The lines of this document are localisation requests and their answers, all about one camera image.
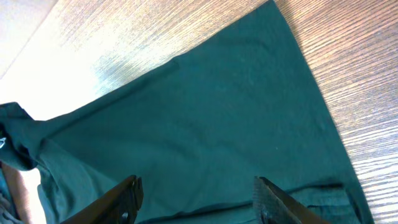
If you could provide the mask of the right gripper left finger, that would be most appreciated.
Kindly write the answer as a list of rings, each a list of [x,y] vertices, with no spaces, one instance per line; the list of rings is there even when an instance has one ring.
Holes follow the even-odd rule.
[[[62,224],[134,224],[143,199],[142,179],[131,175]]]

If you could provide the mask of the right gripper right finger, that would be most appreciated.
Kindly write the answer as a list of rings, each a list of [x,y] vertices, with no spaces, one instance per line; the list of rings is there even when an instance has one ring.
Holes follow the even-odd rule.
[[[260,224],[327,224],[265,177],[255,176],[253,209]]]

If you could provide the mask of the black polo shirt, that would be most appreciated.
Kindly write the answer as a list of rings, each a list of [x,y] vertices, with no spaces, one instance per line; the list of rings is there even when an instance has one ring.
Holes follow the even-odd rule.
[[[191,51],[71,112],[1,106],[1,161],[38,169],[60,223],[126,177],[138,223],[255,223],[263,176],[331,223],[372,223],[317,83],[274,1]]]

